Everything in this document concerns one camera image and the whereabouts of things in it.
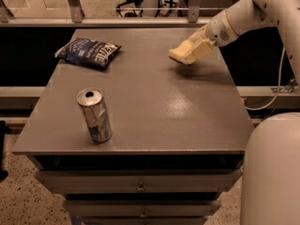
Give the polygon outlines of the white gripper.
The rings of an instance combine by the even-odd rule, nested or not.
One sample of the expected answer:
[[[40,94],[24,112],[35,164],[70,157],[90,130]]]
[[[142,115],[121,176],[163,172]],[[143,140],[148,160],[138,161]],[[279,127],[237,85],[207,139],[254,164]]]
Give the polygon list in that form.
[[[191,65],[209,54],[213,50],[214,44],[218,47],[224,47],[237,39],[238,35],[233,31],[229,23],[227,12],[221,11],[212,18],[207,26],[205,25],[198,29],[178,46],[180,49],[183,49],[183,56],[180,62],[185,65]]]

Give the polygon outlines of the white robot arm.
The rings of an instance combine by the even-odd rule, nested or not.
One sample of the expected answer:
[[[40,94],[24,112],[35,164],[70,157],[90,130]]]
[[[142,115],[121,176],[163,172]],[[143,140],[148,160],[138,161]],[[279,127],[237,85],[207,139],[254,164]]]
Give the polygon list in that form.
[[[275,25],[300,83],[300,0],[240,0],[216,15],[169,56],[185,65],[226,46],[247,31]],[[299,225],[300,113],[262,121],[245,153],[240,225]]]

